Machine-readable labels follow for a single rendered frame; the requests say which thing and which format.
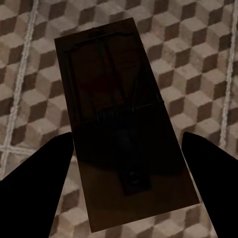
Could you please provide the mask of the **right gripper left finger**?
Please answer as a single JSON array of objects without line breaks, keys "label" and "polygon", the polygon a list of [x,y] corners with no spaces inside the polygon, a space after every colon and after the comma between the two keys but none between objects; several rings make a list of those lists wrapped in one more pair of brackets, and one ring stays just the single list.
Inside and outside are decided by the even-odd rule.
[{"label": "right gripper left finger", "polygon": [[73,151],[54,137],[0,181],[0,238],[49,238]]}]

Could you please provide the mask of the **mousetrap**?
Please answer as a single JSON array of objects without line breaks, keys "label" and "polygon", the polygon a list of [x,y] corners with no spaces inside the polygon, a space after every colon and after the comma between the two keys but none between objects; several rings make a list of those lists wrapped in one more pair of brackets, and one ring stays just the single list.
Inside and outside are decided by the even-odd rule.
[{"label": "mousetrap", "polygon": [[133,17],[54,41],[91,233],[199,204]]}]

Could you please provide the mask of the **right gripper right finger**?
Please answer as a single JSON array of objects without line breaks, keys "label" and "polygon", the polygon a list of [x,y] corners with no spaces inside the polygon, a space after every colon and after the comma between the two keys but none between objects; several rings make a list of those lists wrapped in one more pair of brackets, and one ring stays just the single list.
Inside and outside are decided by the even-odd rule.
[{"label": "right gripper right finger", "polygon": [[189,132],[181,151],[218,238],[238,238],[238,160]]}]

